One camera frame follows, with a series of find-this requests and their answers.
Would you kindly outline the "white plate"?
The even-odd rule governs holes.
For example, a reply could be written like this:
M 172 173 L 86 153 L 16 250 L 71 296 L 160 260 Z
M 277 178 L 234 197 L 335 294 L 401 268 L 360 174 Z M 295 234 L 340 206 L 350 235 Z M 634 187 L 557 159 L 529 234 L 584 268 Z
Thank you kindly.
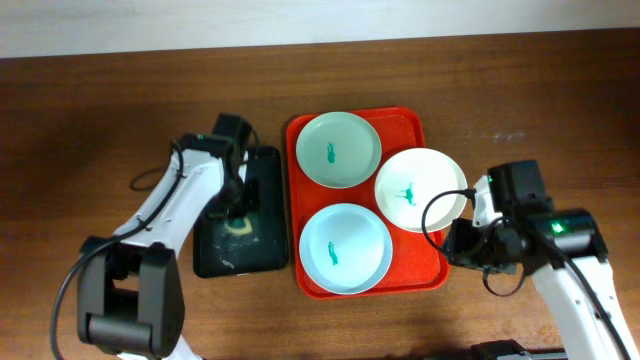
M 374 195 L 379 210 L 393 225 L 414 233 L 434 232 L 460 216 L 467 198 L 459 165 L 444 153 L 412 148 L 389 158 L 378 171 Z

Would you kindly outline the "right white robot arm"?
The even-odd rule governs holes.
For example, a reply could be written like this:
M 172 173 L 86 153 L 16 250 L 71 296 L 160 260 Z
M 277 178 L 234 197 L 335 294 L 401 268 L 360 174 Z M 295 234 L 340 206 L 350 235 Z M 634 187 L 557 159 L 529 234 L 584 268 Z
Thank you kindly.
M 452 221 L 439 248 L 449 264 L 532 280 L 570 359 L 638 358 L 594 217 L 556 209 L 537 161 L 492 167 L 461 194 L 473 217 Z

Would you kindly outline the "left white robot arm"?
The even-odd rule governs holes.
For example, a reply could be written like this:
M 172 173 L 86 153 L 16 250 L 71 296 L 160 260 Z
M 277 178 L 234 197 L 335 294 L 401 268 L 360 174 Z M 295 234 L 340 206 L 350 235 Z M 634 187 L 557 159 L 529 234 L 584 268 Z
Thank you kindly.
M 110 237 L 85 241 L 72 269 L 81 342 L 121 359 L 196 358 L 182 334 L 177 259 L 207 205 L 240 204 L 252 133 L 243 117 L 221 113 L 211 134 L 184 135 L 135 214 Z

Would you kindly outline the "pale green plate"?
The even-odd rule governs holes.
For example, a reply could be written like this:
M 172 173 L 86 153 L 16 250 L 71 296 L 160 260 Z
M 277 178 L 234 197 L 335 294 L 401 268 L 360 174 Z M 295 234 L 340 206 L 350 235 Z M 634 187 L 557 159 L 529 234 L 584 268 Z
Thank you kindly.
M 374 127 L 348 112 L 321 114 L 306 124 L 295 143 L 303 173 L 328 188 L 360 185 L 377 170 L 382 144 Z

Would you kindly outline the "green yellow sponge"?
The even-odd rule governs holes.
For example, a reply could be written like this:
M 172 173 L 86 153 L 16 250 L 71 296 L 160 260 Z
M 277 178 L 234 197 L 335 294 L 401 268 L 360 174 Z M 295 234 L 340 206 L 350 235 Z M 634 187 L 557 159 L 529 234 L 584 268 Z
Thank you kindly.
M 244 236 L 253 232 L 253 227 L 248 216 L 227 219 L 223 223 L 223 228 L 233 236 Z

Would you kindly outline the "red plastic tray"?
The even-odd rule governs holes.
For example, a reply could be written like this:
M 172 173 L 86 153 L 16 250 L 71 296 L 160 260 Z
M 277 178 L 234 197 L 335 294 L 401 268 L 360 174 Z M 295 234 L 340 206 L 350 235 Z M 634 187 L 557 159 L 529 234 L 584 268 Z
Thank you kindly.
M 418 115 L 406 107 L 382 107 L 355 110 L 376 130 L 382 145 L 382 161 L 396 153 L 414 147 L 423 147 L 425 138 Z M 296 281 L 301 291 L 315 300 L 333 300 L 340 296 L 319 287 L 305 272 L 298 247 L 304 225 L 319 210 L 337 203 L 363 206 L 378 217 L 383 214 L 374 196 L 375 178 L 348 189 L 331 189 L 316 184 L 300 168 L 296 159 L 296 142 L 314 114 L 303 114 L 291 119 L 286 127 L 286 168 L 293 232 Z M 393 257 L 385 277 L 363 297 L 433 290 L 448 279 L 450 265 L 421 233 L 402 230 L 386 222 L 393 241 Z

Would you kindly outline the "black plastic tray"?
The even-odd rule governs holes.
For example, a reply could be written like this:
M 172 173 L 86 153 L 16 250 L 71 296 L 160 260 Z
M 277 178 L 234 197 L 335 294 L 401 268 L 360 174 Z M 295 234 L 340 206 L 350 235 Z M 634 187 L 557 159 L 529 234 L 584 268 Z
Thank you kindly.
M 200 278 L 239 275 L 281 269 L 289 260 L 284 209 L 281 157 L 277 148 L 262 146 L 248 151 L 245 181 L 259 180 L 259 203 L 250 218 L 253 232 L 233 236 L 227 219 L 211 218 L 211 202 L 193 228 L 193 270 Z

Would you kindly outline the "light blue plate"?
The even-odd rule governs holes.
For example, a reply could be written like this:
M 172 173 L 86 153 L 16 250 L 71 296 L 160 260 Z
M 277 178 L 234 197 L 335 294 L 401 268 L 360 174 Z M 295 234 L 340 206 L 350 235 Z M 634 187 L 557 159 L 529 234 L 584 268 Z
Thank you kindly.
M 374 212 L 339 203 L 321 209 L 305 224 L 298 255 L 317 286 L 337 295 L 356 295 L 374 288 L 386 276 L 393 241 Z

